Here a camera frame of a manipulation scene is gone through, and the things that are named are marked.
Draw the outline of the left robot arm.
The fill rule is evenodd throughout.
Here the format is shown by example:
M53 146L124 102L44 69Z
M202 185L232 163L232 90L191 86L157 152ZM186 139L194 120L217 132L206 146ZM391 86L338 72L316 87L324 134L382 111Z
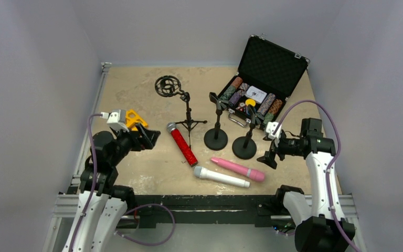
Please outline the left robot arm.
M137 206L133 188L116 185L117 165L130 152L151 150L161 135L139 123L135 131L100 131L80 176L78 205L63 251L103 251L121 216Z

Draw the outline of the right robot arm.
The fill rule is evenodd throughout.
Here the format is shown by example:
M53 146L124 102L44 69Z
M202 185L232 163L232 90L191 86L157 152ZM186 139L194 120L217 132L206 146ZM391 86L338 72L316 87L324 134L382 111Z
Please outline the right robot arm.
M265 139L271 145L258 161L275 169L275 157L304 158L311 183L311 203L307 203L298 187L282 185L275 194L277 204L291 215L294 224L294 244L297 251L345 251L355 237L354 224L346 221L340 203L333 159L337 156L333 139L322 132L322 121L302 120L300 135L288 138L278 122L265 127Z

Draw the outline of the red glitter microphone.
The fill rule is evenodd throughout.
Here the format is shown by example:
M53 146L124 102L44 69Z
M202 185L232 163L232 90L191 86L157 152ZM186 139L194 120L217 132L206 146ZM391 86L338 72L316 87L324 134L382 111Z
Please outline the red glitter microphone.
M196 159L188 143L185 141L179 129L177 128L176 123L168 123L166 129L167 132L171 134L172 138L174 139L189 166L195 167L198 164L198 160Z

